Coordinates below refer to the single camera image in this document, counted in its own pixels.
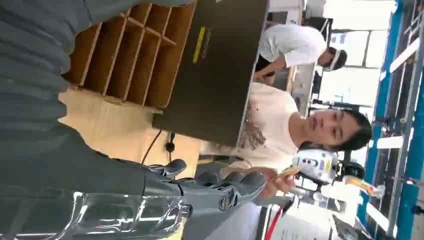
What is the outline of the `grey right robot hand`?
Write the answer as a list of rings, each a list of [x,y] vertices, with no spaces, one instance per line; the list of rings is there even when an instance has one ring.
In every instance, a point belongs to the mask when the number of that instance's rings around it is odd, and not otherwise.
[[[0,3],[0,184],[2,197],[49,198],[56,191],[101,200],[183,198],[198,212],[224,212],[254,199],[266,179],[232,173],[205,185],[173,180],[142,164],[111,159],[59,121],[76,35],[136,0],[3,0]]]

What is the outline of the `person's hand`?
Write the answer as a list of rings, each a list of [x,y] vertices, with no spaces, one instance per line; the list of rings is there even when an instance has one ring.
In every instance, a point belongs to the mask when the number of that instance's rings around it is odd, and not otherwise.
[[[260,193],[261,197],[275,196],[278,191],[288,193],[296,185],[293,175],[277,174],[271,168],[265,168],[262,174],[266,177],[266,186]]]

